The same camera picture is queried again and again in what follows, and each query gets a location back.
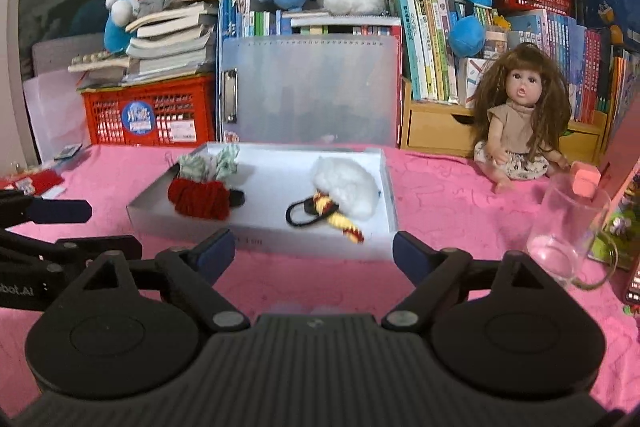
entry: clear plastic cup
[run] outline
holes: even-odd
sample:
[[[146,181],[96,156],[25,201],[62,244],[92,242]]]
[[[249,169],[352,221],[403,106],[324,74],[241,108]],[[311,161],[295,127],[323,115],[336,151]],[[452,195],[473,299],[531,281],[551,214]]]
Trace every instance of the clear plastic cup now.
[[[574,283],[592,289],[601,286],[617,264],[618,252],[602,232],[611,200],[596,185],[592,187],[593,197],[578,196],[573,181],[570,174],[557,174],[549,181],[527,239],[527,253],[561,285]],[[602,281],[587,284],[577,276],[596,237],[609,245],[611,269]]]

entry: blue box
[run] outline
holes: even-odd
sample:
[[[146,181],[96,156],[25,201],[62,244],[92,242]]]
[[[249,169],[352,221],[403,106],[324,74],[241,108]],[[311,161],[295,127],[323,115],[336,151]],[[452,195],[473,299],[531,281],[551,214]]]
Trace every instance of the blue box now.
[[[609,28],[612,44],[640,52],[640,0],[584,0],[584,25]]]

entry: white tray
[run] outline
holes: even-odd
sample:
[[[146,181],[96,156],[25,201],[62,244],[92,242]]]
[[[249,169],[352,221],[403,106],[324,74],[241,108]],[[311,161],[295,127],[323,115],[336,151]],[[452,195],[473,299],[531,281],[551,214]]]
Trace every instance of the white tray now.
[[[167,198],[175,168],[165,172],[127,207],[137,232],[183,243],[199,243],[216,230],[229,228],[241,250],[334,257],[392,259],[392,241],[398,231],[393,191],[381,149],[363,152],[315,146],[239,143],[238,172],[229,178],[232,188],[243,190],[246,202],[231,210],[226,221],[195,219],[177,214]],[[225,144],[210,142],[196,152],[217,154]],[[326,223],[302,229],[285,221],[287,207],[313,195],[311,171],[318,157],[352,158],[369,171],[381,191],[376,213],[364,222],[353,220],[364,235],[356,245]],[[296,219],[308,219],[299,211]]]

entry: doll's hair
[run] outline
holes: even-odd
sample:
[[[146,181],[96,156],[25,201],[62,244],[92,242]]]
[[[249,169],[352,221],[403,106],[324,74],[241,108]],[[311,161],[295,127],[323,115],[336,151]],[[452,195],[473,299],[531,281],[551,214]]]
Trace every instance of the doll's hair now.
[[[535,44],[524,42],[500,55],[482,75],[474,93],[474,131],[476,142],[489,134],[487,111],[507,102],[506,80],[513,70],[535,71],[542,80],[542,93],[531,115],[533,135],[529,146],[529,161],[545,152],[558,150],[560,136],[569,124],[571,105],[567,81],[555,61]]]

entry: red scrunchie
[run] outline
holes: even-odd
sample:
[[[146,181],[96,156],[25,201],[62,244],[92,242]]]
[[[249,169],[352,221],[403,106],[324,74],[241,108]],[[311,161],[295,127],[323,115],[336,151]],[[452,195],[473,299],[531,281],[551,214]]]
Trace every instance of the red scrunchie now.
[[[229,216],[229,191],[221,182],[198,183],[174,179],[167,191],[178,214],[222,221]]]

